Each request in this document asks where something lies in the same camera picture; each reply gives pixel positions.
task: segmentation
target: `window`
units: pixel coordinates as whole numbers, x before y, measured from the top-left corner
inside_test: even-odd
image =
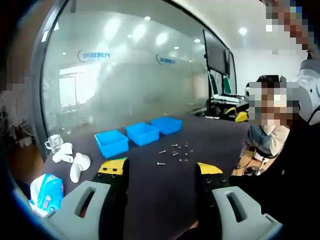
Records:
[[[47,39],[42,102],[49,135],[65,139],[204,106],[204,26],[195,19],[160,0],[77,0],[71,7],[69,1]]]

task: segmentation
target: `blue plastic bin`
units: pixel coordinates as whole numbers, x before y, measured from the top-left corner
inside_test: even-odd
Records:
[[[135,144],[143,146],[159,139],[159,129],[144,122],[137,123],[125,128],[126,135]]]
[[[182,128],[182,120],[174,119],[172,117],[164,116],[158,119],[151,120],[151,125],[159,129],[160,133],[164,135],[173,134]]]
[[[106,159],[129,150],[129,139],[117,130],[98,133],[94,138]]]

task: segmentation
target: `desk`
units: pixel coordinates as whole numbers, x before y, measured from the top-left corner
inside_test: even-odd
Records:
[[[163,240],[181,234],[196,220],[195,164],[215,165],[227,176],[236,166],[246,139],[249,124],[204,117],[185,116],[182,130],[171,135],[160,135],[158,141],[139,147],[129,142],[129,151],[112,159],[130,160],[128,204],[125,212],[124,239]],[[106,161],[95,142],[94,134],[72,135],[73,156],[77,152],[88,155],[91,166],[81,173],[79,183],[70,180],[71,164],[54,163],[48,156],[43,173],[63,180],[65,195],[85,180],[92,180]],[[184,159],[185,143],[193,150]],[[172,147],[179,144],[180,149]],[[171,152],[179,150],[178,156]]]

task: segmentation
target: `white wall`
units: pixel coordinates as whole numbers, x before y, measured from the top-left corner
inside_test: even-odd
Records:
[[[287,81],[294,80],[299,71],[301,62],[307,59],[305,51],[279,50],[273,54],[266,49],[234,49],[233,51],[237,93],[245,94],[248,82],[255,82],[261,75],[282,75]]]

